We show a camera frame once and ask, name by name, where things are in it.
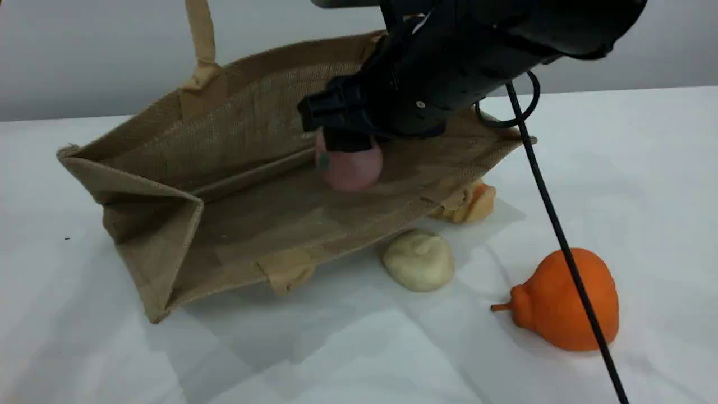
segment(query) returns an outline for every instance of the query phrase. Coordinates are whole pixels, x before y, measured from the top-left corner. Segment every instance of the pink ball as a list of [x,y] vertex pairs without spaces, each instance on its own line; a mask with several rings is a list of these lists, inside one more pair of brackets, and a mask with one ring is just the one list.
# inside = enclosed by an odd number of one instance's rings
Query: pink ball
[[317,161],[321,153],[327,153],[329,157],[329,167],[324,171],[325,181],[335,190],[347,192],[362,190],[376,183],[381,174],[383,156],[374,138],[371,138],[371,144],[371,150],[365,152],[327,152],[324,135],[317,136]]

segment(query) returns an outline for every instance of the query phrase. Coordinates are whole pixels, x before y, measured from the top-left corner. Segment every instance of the orange toy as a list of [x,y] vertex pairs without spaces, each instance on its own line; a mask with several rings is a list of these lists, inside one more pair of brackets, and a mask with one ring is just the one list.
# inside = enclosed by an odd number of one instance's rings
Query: orange toy
[[[594,253],[571,249],[606,341],[618,334],[618,294],[606,264]],[[517,326],[532,330],[567,351],[594,351],[598,343],[561,250],[551,253],[523,285],[511,289],[511,302],[491,311],[511,310]]]

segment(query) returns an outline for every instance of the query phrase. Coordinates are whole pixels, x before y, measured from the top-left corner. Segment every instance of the white tablecloth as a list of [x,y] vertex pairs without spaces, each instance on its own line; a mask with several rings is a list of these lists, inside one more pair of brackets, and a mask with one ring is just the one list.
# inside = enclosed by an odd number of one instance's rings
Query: white tablecloth
[[[506,98],[483,106],[509,117]],[[417,224],[454,248],[438,292],[403,290],[368,249],[287,298],[223,293],[153,326],[55,159],[124,119],[0,124],[1,402],[615,402],[599,356],[488,310],[557,249],[523,150],[486,177],[486,222]],[[718,403],[718,87],[544,95],[528,125],[569,242],[615,276],[631,402]]]

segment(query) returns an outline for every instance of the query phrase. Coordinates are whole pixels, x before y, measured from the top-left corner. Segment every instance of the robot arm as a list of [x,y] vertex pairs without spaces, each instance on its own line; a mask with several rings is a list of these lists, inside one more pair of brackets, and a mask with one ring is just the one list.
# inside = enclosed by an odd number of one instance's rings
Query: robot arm
[[356,74],[299,103],[304,130],[324,127],[327,149],[343,152],[368,150],[367,134],[438,136],[457,110],[538,64],[605,57],[645,2],[382,0],[388,34]]

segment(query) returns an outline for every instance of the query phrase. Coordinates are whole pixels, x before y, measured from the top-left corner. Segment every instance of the gray wall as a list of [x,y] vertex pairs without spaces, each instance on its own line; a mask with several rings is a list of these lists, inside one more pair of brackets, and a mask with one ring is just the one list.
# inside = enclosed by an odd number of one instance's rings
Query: gray wall
[[[324,10],[310,0],[210,6],[221,63],[383,26],[377,9]],[[608,59],[536,72],[545,92],[718,85],[717,22],[718,0],[648,0]],[[191,74],[191,44],[181,0],[5,0],[0,121],[136,113]]]

